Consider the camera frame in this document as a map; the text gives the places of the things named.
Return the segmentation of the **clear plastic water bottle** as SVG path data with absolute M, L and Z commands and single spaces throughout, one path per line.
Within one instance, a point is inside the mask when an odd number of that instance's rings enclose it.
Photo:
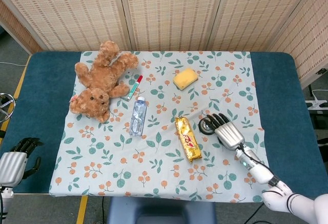
M 130 135 L 142 135 L 145 123 L 145 116 L 147 111 L 147 104 L 144 97 L 139 97 L 134 103 L 131 121 L 130 121 Z

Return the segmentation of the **yellow sponge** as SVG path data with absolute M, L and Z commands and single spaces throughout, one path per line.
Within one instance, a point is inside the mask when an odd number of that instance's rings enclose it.
M 197 80 L 198 80 L 198 76 L 196 72 L 191 68 L 187 68 L 182 72 L 178 73 L 173 78 L 173 83 L 176 85 L 176 87 L 179 90 L 184 90 L 186 87 L 188 87 L 190 84 L 192 84 Z

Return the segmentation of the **brown teddy bear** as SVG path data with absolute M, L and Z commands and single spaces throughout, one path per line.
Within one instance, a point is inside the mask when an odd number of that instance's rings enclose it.
M 86 89 L 71 98 L 69 110 L 100 123 L 106 122 L 110 118 L 110 99 L 123 97 L 130 91 L 129 86 L 118 79 L 127 69 L 137 68 L 138 63 L 135 54 L 120 53 L 117 43 L 110 40 L 103 42 L 91 68 L 81 62 L 75 64 L 76 76 Z

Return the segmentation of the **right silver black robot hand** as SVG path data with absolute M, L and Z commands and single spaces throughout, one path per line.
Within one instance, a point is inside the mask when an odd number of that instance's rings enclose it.
M 208 114 L 205 123 L 216 134 L 226 149 L 234 151 L 244 145 L 244 136 L 224 114 Z

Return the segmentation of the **metal wheel rim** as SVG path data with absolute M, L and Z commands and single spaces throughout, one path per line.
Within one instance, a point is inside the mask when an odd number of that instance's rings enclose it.
M 11 118 L 16 106 L 16 99 L 7 93 L 0 93 L 0 123 Z

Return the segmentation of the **red and green pen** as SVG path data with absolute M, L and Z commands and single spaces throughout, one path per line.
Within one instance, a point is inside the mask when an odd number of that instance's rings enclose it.
M 138 88 L 138 86 L 139 86 L 139 84 L 140 84 L 142 78 L 143 78 L 143 76 L 140 75 L 140 76 L 138 77 L 137 81 L 134 83 L 132 89 L 130 90 L 130 92 L 129 92 L 129 94 L 128 94 L 128 97 L 127 97 L 128 100 L 130 100 L 130 99 L 132 98 L 132 96 L 133 96 L 133 94 L 135 93 L 136 89 Z

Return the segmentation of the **gold wrapped snack bar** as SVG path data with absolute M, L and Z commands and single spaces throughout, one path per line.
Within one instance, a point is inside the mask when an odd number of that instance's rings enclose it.
M 192 163 L 193 160 L 202 158 L 201 150 L 189 120 L 186 117 L 175 118 L 175 126 L 188 161 Z

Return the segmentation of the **woven folding screen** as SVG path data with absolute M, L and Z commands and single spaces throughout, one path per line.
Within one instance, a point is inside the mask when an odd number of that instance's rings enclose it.
M 0 0 L 0 26 L 30 54 L 96 50 L 285 52 L 300 83 L 328 73 L 328 0 Z

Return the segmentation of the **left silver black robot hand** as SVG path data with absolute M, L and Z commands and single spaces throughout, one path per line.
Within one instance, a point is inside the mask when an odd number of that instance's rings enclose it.
M 34 166 L 27 171 L 26 164 L 34 149 L 43 145 L 40 138 L 26 137 L 9 152 L 5 152 L 0 158 L 0 187 L 14 188 L 23 179 L 36 173 L 41 164 L 40 156 L 36 158 Z

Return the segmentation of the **floral leaf print tablecloth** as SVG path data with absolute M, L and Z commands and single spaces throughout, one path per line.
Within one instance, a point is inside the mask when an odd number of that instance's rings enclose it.
M 245 144 L 266 164 L 264 129 L 250 52 L 137 51 L 137 69 L 120 80 L 133 97 L 112 99 L 110 118 L 99 123 L 68 113 L 49 194 L 171 198 L 191 201 L 260 202 L 269 187 L 224 148 L 214 135 L 200 133 L 198 122 L 223 113 L 243 134 Z M 198 80 L 179 90 L 173 78 L 193 69 Z M 147 104 L 142 135 L 130 135 L 134 103 Z M 179 140 L 175 118 L 186 117 L 202 158 L 190 163 Z

